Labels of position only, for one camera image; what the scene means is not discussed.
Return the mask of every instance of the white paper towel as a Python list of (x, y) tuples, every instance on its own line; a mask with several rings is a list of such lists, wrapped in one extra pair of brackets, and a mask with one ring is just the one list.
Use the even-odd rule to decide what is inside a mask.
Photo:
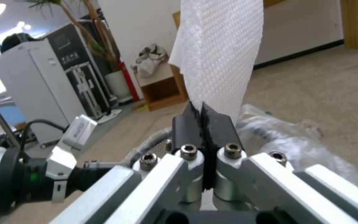
[(180, 68), (198, 110), (206, 102), (236, 121), (262, 27), (262, 0), (181, 0), (169, 63)]

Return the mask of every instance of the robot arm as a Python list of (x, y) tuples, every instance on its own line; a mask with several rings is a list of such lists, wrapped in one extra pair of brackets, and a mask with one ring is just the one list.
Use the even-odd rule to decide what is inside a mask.
[(172, 154), (132, 167), (75, 166), (95, 125), (76, 119), (47, 160), (0, 149), (0, 215), (79, 189), (53, 223), (358, 223), (358, 187), (320, 165), (293, 172), (285, 155), (248, 157), (230, 118), (207, 105), (173, 119)]

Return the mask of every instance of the black cable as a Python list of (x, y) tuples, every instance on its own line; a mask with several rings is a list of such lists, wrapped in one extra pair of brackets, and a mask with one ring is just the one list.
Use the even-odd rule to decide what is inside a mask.
[(35, 119), (35, 120), (32, 120), (32, 121), (29, 121), (25, 128), (24, 128), (24, 131), (23, 133), (21, 134), (21, 142), (20, 142), (20, 150), (23, 151), (24, 150), (24, 145), (26, 144), (26, 139), (27, 139), (27, 132), (28, 132), (28, 129), (30, 128), (30, 126), (32, 124), (35, 124), (35, 123), (43, 123), (43, 124), (47, 124), (49, 126), (52, 126), (56, 129), (59, 129), (61, 130), (62, 132), (65, 132), (67, 130), (67, 128), (64, 128), (56, 123), (53, 123), (52, 121), (48, 121), (48, 120), (45, 120), (45, 119)]

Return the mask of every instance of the white plant pot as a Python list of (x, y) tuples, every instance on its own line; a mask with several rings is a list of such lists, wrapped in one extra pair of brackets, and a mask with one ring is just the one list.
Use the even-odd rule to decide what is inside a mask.
[(105, 76), (105, 79), (108, 86), (112, 90), (112, 93), (118, 98), (119, 102), (132, 98), (122, 71), (110, 73)]

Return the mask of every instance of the black baseboard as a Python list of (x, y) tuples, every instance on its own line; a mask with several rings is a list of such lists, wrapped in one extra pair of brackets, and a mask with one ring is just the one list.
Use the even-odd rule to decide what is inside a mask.
[(271, 60), (271, 61), (263, 62), (261, 64), (254, 65), (253, 69), (256, 70), (256, 69), (259, 69), (259, 68), (264, 68), (264, 67), (267, 67), (267, 66), (270, 66), (270, 65), (285, 62), (285, 61), (295, 59), (297, 57), (302, 57), (302, 56), (305, 56), (305, 55), (308, 55), (308, 54), (312, 54), (312, 53), (315, 53), (315, 52), (318, 52), (318, 51), (324, 51), (324, 50), (327, 50), (327, 49), (330, 49), (330, 48), (333, 48), (333, 47), (340, 46), (342, 44), (344, 44), (343, 39), (338, 40), (338, 41), (334, 41), (334, 42), (331, 42), (331, 43), (328, 43), (328, 44), (324, 44), (324, 45), (321, 45), (321, 46), (318, 46), (318, 47), (314, 47), (314, 48), (311, 48), (311, 49), (308, 49), (308, 50), (304, 50), (304, 51), (301, 51), (301, 52), (298, 52), (298, 53), (295, 53), (295, 54), (280, 57), (280, 58), (277, 58), (277, 59), (274, 59), (274, 60)]

